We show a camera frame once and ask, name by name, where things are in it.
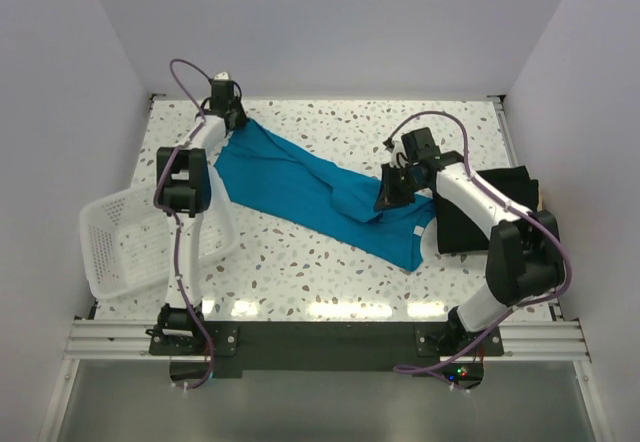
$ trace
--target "speckled tabletop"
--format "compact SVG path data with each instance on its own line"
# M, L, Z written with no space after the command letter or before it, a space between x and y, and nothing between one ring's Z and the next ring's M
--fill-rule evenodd
M491 102L244 100L263 126L341 167L379 177L388 160L382 141L408 115L445 110L470 136L476 169L509 166ZM155 181L155 152L174 145L193 126L191 102L156 99L132 185ZM422 118L443 150L462 150L455 124ZM215 160L221 147L214 150ZM407 272L366 252L287 220L234 204L240 248L200 274L207 319L239 320L445 320L449 308L484 283L486 256L438 254L434 219L424 231L424 261ZM154 320L166 286L99 301L97 319ZM519 310L510 320L549 321L546 304Z

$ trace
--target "gray floor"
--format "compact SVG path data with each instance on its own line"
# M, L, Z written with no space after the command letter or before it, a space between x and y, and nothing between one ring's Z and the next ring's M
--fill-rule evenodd
M62 441L592 441L570 363L494 363L470 396L393 373L248 372L183 394L167 362L84 362Z

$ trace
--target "blue fabric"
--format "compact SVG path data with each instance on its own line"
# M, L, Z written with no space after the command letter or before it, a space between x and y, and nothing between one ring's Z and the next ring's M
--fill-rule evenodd
M251 120L236 130L215 164L233 202L359 247L406 270L420 255L416 226L434 217L431 199L376 212L380 181L341 169Z

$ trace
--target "white plastic basket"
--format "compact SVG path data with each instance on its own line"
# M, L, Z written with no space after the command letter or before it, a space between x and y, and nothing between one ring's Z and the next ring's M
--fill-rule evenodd
M240 235L218 172L209 168L211 205L200 232L200 273L233 251ZM154 185L118 192L80 212L80 243L91 292L109 299L169 280L167 216L153 206Z

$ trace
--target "white table surface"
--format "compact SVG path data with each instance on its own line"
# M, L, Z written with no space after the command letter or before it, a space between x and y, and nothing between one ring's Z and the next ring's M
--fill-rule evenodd
M379 177L388 161L382 141L408 115L445 110L470 136L475 169L509 166L492 102L244 100L247 114L267 129L341 167ZM155 181L155 152L175 145L192 128L189 101L156 99L132 185ZM427 117L443 151L462 151L457 126ZM215 160L219 148L214 151ZM313 230L234 204L241 245L209 273L200 274L203 312L209 320L446 320L447 311L484 283L486 256L440 255L436 220L422 237L423 262L414 272ZM155 320L166 287L102 300L96 319ZM517 311L509 320L549 321L547 304Z

